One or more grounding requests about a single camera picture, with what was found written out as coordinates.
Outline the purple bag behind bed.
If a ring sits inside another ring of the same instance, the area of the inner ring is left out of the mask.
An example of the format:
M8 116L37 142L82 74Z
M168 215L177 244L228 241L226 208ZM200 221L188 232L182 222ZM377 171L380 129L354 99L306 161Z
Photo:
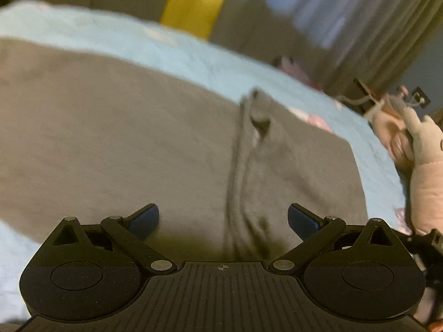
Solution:
M321 89L311 81L308 74L304 71L304 69L300 66L298 62L293 60L293 58L288 56L278 56L272 60L272 66L279 69L283 73L291 76L296 79L300 83L307 85L313 89L320 91Z

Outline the dark bedside shelf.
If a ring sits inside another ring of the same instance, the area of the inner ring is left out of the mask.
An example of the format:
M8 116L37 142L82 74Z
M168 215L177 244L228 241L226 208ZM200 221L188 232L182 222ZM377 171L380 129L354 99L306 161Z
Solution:
M354 78L354 83L364 95L357 99L357 111L365 118L371 119L381 106L381 98L360 79Z

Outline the grey curtain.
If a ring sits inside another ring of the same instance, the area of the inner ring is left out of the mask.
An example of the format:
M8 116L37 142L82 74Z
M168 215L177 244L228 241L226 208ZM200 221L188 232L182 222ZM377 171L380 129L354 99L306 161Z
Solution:
M160 22L167 0L40 1ZM389 86L441 25L442 0L224 0L208 41L261 61L291 56L337 94L355 77Z

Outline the yellow curtain strip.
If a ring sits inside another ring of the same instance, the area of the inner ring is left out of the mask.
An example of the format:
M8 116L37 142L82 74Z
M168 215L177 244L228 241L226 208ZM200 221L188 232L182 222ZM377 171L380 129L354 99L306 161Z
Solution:
M160 24L208 40L224 0L167 0Z

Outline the grey sweatpants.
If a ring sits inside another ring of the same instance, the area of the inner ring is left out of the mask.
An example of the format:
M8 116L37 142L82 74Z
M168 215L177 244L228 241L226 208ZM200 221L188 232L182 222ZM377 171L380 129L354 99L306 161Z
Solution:
M299 239L298 203L368 218L350 145L261 90L233 103L116 58L1 42L1 219L43 241L149 203L174 261L270 261Z

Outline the light blue bed sheet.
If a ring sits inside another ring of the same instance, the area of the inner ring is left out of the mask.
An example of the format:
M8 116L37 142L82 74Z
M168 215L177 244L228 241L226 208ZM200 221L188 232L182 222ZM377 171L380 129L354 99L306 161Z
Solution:
M123 14L21 0L1 9L1 322L28 318L19 276L63 214L178 201L222 211L218 128L170 112L173 87L237 107L260 88L297 116L321 117L354 154L369 217L399 228L405 196L369 123L267 64Z

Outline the black wall outlet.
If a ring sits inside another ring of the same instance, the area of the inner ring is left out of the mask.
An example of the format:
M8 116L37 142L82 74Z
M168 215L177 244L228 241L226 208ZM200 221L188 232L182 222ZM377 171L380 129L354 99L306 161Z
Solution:
M418 105L422 108L427 107L430 104L430 99L420 87L416 87L412 92L412 97L417 101Z

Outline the pink plush toy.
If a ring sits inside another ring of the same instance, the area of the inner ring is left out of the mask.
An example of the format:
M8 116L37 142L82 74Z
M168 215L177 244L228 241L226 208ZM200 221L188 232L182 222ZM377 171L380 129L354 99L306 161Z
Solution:
M442 232L442 130L420 118L401 98L385 102L371 120L372 129L396 168L410 176L411 230L425 236Z

